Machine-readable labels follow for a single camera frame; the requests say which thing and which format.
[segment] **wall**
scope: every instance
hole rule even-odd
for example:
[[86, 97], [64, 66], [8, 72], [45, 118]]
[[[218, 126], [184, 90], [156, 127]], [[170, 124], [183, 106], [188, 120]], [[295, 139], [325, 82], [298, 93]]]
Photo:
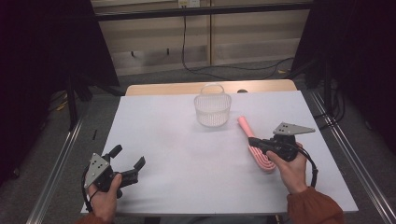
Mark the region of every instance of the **wall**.
[[[92, 0], [96, 13], [144, 11], [177, 8], [177, 1], [156, 1], [153, 3], [124, 4], [123, 0], [108, 1]], [[282, 2], [299, 2], [297, 0], [247, 0], [243, 5], [273, 4]], [[241, 1], [201, 0], [201, 7], [241, 6]], [[281, 59], [293, 56], [298, 46], [309, 10], [257, 12], [241, 14], [225, 14], [213, 16], [192, 16], [187, 18], [186, 49], [202, 47], [205, 50], [205, 64], [246, 62], [268, 59]], [[141, 19], [132, 21], [101, 21], [100, 26], [105, 37], [110, 54], [119, 58], [120, 53], [130, 51], [150, 51], [167, 49], [180, 50], [183, 45], [183, 18]], [[270, 43], [280, 48], [285, 46], [284, 40], [290, 40], [283, 48], [284, 53], [271, 57], [274, 48], [267, 48], [262, 43]], [[230, 51], [230, 47], [250, 45], [260, 46], [260, 53], [250, 57], [248, 52]]]

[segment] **table surface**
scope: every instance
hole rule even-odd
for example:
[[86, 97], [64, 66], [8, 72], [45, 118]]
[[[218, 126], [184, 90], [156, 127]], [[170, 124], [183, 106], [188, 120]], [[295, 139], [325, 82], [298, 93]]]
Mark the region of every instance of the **table surface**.
[[[233, 98], [232, 110], [225, 125], [210, 129], [196, 121], [192, 103], [205, 84], [136, 85], [128, 89], [129, 96], [121, 98], [104, 153], [117, 144], [124, 148], [112, 164], [115, 170], [130, 169], [131, 160], [140, 156], [145, 156], [147, 164], [139, 173], [139, 183], [122, 189], [119, 214], [286, 213], [288, 193], [278, 170], [267, 174], [257, 166], [236, 120], [246, 116], [253, 132], [263, 138], [272, 137], [280, 121], [316, 129], [304, 97], [290, 80], [220, 82]], [[251, 93], [236, 94], [240, 89]], [[357, 211], [320, 132], [296, 138], [320, 164], [317, 189], [334, 198], [344, 211]], [[307, 165], [308, 183], [310, 173]]]

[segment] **floor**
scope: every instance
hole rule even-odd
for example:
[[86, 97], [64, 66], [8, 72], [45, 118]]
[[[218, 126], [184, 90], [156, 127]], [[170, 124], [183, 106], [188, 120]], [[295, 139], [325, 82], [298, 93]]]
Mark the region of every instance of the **floor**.
[[[255, 48], [249, 45], [221, 46], [217, 63], [265, 66], [270, 63], [261, 63], [262, 59], [279, 60], [292, 56], [294, 45], [295, 40], [291, 40], [290, 46], [281, 50], [285, 43], [280, 43], [278, 48], [276, 43], [260, 43], [260, 46], [267, 46], [268, 50], [272, 46], [270, 51], [273, 54], [261, 51], [261, 48], [253, 51]], [[249, 52], [254, 57], [242, 57]], [[170, 54], [166, 55], [165, 49], [135, 52], [134, 57], [131, 52], [113, 55], [121, 84], [117, 88], [126, 90], [131, 84], [172, 81], [175, 80], [175, 73], [186, 81], [210, 79], [206, 76], [193, 77], [184, 70], [175, 70], [183, 68], [180, 54], [180, 49], [170, 49]], [[203, 48], [188, 49], [185, 56], [189, 67], [206, 63]], [[288, 72], [290, 65], [291, 62], [282, 63], [275, 69], [276, 75], [284, 76], [282, 74]], [[241, 72], [232, 69], [225, 71], [210, 68], [208, 72], [241, 78]], [[246, 71], [247, 78], [265, 77], [271, 73], [272, 70]], [[307, 90], [303, 77], [299, 77], [295, 83], [299, 90], [304, 91], [305, 100], [313, 115], [319, 115], [320, 99], [316, 97], [320, 88]], [[80, 171], [93, 152], [101, 153], [119, 101], [119, 98], [97, 88], [92, 88], [92, 92], [94, 97], [91, 102], [78, 100], [79, 113], [83, 120], [75, 132], [68, 131], [67, 107], [53, 109], [62, 102], [62, 98], [52, 102], [46, 125], [35, 147], [20, 167], [20, 177], [9, 180], [0, 188], [0, 223], [70, 223], [80, 217]], [[319, 116], [318, 126], [324, 125], [325, 121], [325, 117]], [[364, 117], [352, 102], [346, 99], [346, 114], [339, 122], [339, 127], [324, 129], [322, 135], [360, 209], [359, 213], [346, 214], [347, 223], [396, 223], [396, 217], [392, 214], [393, 207], [396, 206], [396, 188], [392, 181], [396, 177], [396, 156], [387, 149], [381, 136], [366, 128]], [[53, 178], [58, 170], [64, 172]], [[142, 217], [119, 217], [117, 223], [143, 223], [143, 220]]]

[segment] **orange sleeve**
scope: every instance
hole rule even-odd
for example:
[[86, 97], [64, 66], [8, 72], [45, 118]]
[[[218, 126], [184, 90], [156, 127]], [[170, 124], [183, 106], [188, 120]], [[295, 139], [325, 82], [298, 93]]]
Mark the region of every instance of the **orange sleeve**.
[[314, 188], [288, 195], [288, 214], [294, 224], [343, 224], [340, 206]]
[[106, 224], [101, 218], [96, 217], [93, 213], [77, 220], [75, 224]]

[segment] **wrist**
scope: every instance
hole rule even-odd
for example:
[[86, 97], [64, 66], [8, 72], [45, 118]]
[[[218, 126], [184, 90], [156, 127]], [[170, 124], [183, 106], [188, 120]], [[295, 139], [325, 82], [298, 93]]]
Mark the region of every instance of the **wrist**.
[[290, 194], [298, 194], [304, 192], [308, 189], [306, 184], [300, 184], [298, 186], [294, 186], [293, 188], [289, 188], [288, 191]]

